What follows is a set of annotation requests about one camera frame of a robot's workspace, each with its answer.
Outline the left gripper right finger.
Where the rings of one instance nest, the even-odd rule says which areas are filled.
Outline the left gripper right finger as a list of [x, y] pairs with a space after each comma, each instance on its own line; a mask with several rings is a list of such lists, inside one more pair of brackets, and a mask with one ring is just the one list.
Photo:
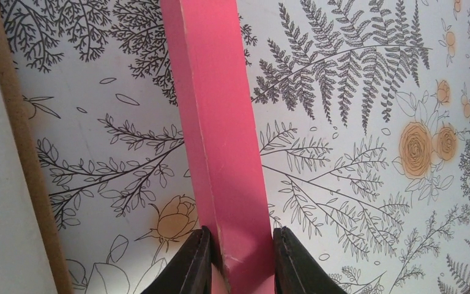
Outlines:
[[273, 230], [275, 293], [345, 294], [288, 228]]

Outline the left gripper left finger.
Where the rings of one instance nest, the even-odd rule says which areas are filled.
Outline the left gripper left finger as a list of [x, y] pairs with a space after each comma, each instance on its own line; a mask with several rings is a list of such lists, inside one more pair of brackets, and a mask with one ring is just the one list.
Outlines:
[[142, 294], [208, 294], [212, 289], [211, 231], [202, 226]]

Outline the pink picture frame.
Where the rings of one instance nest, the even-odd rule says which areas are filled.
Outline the pink picture frame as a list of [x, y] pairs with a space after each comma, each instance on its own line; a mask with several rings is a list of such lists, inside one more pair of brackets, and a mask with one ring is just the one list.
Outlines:
[[198, 217], [231, 293], [274, 293], [274, 251], [236, 1], [162, 1]]

